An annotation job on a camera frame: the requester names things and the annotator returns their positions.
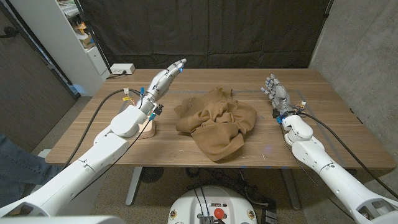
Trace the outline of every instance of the blue connector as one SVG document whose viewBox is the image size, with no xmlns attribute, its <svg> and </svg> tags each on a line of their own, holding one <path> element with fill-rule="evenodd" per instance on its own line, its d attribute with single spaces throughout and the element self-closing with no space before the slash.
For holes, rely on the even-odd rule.
<svg viewBox="0 0 398 224">
<path fill-rule="evenodd" d="M 156 117 L 156 114 L 155 114 L 155 113 L 152 113 L 152 114 L 150 115 L 150 117 L 149 117 L 149 121 L 152 121 L 153 119 L 155 119 L 155 117 Z"/>
</svg>

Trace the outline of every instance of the brown sweater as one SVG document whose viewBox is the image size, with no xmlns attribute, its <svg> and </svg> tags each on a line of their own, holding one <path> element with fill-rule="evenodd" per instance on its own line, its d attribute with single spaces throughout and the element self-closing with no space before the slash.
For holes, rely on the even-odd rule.
<svg viewBox="0 0 398 224">
<path fill-rule="evenodd" d="M 180 117 L 177 131 L 191 133 L 198 147 L 212 160 L 220 160 L 243 146 L 243 135 L 252 130 L 256 110 L 232 99 L 232 89 L 215 88 L 185 99 L 174 111 Z"/>
</svg>

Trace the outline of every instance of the black curtain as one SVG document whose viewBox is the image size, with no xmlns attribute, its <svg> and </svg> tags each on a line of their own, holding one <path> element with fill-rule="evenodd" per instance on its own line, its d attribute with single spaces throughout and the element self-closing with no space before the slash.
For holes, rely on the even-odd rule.
<svg viewBox="0 0 398 224">
<path fill-rule="evenodd" d="M 329 0 L 82 0 L 113 63 L 165 68 L 307 68 Z"/>
</svg>

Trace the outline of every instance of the table leg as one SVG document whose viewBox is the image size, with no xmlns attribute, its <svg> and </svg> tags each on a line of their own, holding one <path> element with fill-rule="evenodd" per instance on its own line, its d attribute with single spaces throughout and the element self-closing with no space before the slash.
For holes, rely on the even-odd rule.
<svg viewBox="0 0 398 224">
<path fill-rule="evenodd" d="M 297 194 L 297 189 L 294 183 L 293 174 L 291 169 L 281 169 L 280 173 L 282 174 L 282 178 L 285 182 L 285 187 L 287 189 L 287 193 L 289 194 L 290 203 L 292 204 L 292 208 L 294 210 L 300 210 L 300 200 L 299 195 Z"/>
<path fill-rule="evenodd" d="M 134 171 L 133 171 L 132 177 L 131 177 L 129 193 L 127 193 L 126 205 L 133 204 L 134 197 L 136 196 L 136 192 L 138 189 L 139 179 L 141 178 L 141 171 L 142 171 L 142 167 L 134 168 Z"/>
</svg>

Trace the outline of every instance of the red button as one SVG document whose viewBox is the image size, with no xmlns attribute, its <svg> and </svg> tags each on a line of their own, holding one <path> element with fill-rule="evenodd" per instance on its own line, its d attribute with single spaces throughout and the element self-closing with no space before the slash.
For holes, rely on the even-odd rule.
<svg viewBox="0 0 398 224">
<path fill-rule="evenodd" d="M 220 208 L 216 208 L 216 210 L 214 210 L 214 216 L 217 219 L 223 219 L 224 217 L 224 210 L 220 209 Z"/>
</svg>

